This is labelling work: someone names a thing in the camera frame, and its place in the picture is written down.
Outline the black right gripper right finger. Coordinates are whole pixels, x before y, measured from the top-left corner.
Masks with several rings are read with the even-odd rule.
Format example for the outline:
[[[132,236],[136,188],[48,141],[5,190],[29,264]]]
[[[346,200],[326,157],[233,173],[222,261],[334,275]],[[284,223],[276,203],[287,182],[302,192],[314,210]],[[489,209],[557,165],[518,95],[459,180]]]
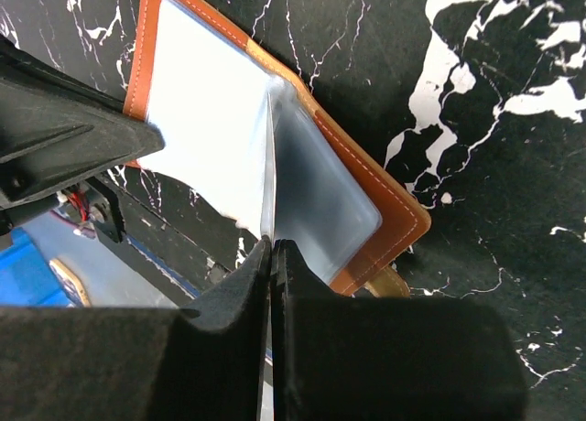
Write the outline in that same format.
[[[525,418],[522,367],[492,308],[336,294],[290,240],[272,263],[276,419]]]

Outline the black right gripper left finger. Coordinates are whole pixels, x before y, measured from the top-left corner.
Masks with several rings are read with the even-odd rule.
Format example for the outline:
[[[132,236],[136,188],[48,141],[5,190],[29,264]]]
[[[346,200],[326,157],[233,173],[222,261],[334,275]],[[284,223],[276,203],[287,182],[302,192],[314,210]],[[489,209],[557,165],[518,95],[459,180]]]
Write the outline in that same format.
[[[271,253],[183,308],[3,308],[1,417],[256,420]]]

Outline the brown leather card holder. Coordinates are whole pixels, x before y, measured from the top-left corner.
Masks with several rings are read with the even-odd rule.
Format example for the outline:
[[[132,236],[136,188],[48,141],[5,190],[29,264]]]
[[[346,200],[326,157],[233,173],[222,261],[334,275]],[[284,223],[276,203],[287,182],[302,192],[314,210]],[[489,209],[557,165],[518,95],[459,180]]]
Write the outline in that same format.
[[[257,238],[295,242],[337,293],[408,296],[391,263],[428,231],[427,212],[204,0],[140,0],[124,111],[163,139],[134,167],[189,186]]]

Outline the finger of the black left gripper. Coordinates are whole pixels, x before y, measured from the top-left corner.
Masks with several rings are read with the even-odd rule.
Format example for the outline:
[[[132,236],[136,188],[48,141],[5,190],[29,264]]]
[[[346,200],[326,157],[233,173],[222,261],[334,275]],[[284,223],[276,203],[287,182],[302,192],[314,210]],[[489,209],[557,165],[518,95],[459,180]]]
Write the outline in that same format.
[[[162,134],[122,104],[1,39],[1,207],[42,200],[157,152]]]

